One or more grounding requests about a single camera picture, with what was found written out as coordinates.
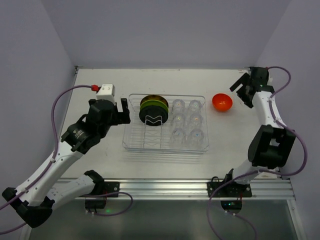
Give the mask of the orange plastic bowl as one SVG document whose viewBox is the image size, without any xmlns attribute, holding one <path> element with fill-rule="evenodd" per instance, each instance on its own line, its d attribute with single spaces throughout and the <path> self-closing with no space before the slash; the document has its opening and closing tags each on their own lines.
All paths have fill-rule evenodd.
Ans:
<svg viewBox="0 0 320 240">
<path fill-rule="evenodd" d="M 217 93 L 212 97 L 212 105 L 219 112 L 227 112 L 232 108 L 233 100 L 225 93 Z"/>
</svg>

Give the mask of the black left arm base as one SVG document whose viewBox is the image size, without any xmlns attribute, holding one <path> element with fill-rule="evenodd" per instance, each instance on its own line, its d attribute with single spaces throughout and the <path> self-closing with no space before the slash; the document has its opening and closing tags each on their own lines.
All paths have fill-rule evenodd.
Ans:
<svg viewBox="0 0 320 240">
<path fill-rule="evenodd" d="M 103 181 L 96 183 L 90 193 L 82 195 L 89 198 L 117 198 L 119 196 L 120 183 L 117 181 Z"/>
</svg>

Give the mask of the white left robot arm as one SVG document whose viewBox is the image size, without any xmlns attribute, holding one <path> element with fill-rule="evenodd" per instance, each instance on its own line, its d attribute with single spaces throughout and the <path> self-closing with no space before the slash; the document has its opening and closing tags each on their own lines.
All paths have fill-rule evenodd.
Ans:
<svg viewBox="0 0 320 240">
<path fill-rule="evenodd" d="M 42 225 L 53 211 L 77 197 L 116 196 L 107 191 L 105 182 L 94 170 L 88 170 L 62 188 L 54 185 L 77 160 L 99 144 L 110 127 L 129 124 L 128 100 L 121 98 L 122 112 L 106 99 L 89 100 L 89 110 L 70 125 L 58 141 L 57 148 L 25 182 L 8 187 L 2 197 L 31 228 Z"/>
</svg>

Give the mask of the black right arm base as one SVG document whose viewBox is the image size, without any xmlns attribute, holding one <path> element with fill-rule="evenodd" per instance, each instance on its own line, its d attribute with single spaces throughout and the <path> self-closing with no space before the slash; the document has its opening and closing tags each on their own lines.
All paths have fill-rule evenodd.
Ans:
<svg viewBox="0 0 320 240">
<path fill-rule="evenodd" d="M 224 183 L 230 181 L 232 176 L 226 174 L 223 180 L 220 180 L 217 176 L 212 177 L 210 181 L 206 183 L 208 197 Z M 250 184 L 239 184 L 232 182 L 226 186 L 220 188 L 215 194 L 214 198 L 250 198 L 252 197 L 252 190 Z"/>
</svg>

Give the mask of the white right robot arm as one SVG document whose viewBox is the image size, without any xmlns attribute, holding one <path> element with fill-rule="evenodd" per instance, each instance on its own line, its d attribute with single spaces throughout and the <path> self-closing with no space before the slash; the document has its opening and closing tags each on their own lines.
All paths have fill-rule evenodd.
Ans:
<svg viewBox="0 0 320 240">
<path fill-rule="evenodd" d="M 289 158 L 296 136 L 286 129 L 269 80 L 268 68 L 251 66 L 229 88 L 247 107 L 255 108 L 260 127 L 248 147 L 247 159 L 225 175 L 225 183 L 248 185 L 259 174 L 283 167 Z"/>
</svg>

